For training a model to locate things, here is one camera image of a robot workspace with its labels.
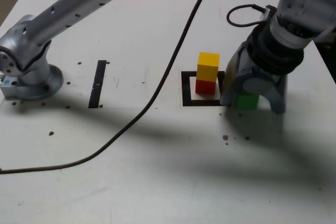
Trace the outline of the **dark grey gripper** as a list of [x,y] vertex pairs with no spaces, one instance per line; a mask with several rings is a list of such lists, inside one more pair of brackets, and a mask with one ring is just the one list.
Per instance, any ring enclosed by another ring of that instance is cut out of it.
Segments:
[[[253,68],[259,74],[251,77]],[[223,106],[249,106],[253,95],[268,100],[275,114],[286,111],[287,75],[279,76],[267,58],[243,42],[227,64],[220,93]]]

